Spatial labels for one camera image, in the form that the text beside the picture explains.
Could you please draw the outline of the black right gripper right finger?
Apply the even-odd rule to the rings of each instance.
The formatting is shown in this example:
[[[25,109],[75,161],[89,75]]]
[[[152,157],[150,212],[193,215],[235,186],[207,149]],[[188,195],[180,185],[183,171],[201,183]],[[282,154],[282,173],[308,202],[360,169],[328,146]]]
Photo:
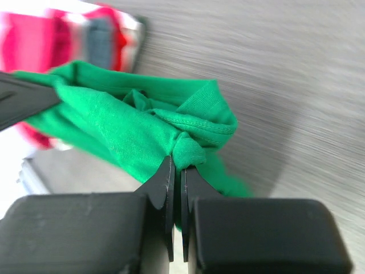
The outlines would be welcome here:
[[[188,262],[194,201],[197,198],[216,198],[222,195],[201,176],[196,167],[182,170],[180,187],[182,248],[184,262]]]

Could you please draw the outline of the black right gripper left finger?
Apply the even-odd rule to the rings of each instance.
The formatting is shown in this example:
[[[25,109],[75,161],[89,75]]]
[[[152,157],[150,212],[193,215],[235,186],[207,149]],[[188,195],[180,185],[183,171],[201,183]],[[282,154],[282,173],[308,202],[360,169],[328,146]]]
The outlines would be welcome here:
[[[167,249],[168,260],[174,260],[174,194],[175,164],[171,156],[166,156],[155,174],[134,193],[148,197],[152,207],[160,217],[160,230]]]

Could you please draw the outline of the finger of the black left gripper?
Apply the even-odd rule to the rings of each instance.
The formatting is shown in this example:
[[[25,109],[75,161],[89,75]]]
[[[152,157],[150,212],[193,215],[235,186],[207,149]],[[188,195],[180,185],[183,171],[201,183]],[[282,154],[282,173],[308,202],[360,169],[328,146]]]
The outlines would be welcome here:
[[[1,73],[1,130],[60,103],[56,91],[42,84]]]

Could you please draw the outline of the green t-shirt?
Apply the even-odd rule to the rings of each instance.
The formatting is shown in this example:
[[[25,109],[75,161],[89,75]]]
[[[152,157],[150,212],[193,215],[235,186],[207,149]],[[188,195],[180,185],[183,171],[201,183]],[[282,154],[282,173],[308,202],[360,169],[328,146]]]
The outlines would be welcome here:
[[[73,61],[48,74],[17,71],[55,89],[61,102],[28,118],[40,132],[120,167],[141,183],[171,156],[176,170],[196,166],[225,196],[249,197],[218,152],[238,121],[215,80],[172,79]]]

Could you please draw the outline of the red folded t-shirt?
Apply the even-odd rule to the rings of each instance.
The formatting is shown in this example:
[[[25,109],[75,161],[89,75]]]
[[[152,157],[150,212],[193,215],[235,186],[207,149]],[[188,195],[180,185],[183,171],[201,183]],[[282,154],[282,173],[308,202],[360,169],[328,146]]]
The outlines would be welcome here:
[[[118,71],[72,61],[71,30],[56,11],[46,17],[4,15],[1,73],[50,86],[60,99],[19,123],[92,154],[106,154],[116,140],[111,133],[117,110],[110,80]]]

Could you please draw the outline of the grey folded t-shirt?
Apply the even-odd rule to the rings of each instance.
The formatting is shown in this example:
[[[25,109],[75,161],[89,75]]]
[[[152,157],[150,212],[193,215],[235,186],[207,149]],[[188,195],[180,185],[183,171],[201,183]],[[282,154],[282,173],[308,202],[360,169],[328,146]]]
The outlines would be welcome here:
[[[86,60],[88,63],[110,69],[112,66],[112,31],[106,17],[92,18],[86,30]]]

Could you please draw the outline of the white folded t-shirt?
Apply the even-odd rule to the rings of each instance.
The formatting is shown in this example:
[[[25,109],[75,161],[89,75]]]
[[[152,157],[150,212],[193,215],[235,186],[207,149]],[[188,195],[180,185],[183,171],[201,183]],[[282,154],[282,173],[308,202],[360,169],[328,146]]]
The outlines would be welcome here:
[[[106,17],[112,31],[112,66],[109,70],[132,72],[145,38],[145,23],[114,9],[101,7],[77,14],[57,10],[55,16],[71,30],[71,60],[86,61],[86,30],[92,18]]]

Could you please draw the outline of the aluminium frame rail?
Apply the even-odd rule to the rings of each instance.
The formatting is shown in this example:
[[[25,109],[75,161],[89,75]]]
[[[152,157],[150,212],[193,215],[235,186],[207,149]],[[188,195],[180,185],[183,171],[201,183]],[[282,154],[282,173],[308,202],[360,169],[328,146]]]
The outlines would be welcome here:
[[[22,185],[28,195],[51,194],[51,191],[47,188],[33,166],[32,159],[25,158],[23,160],[17,182]]]

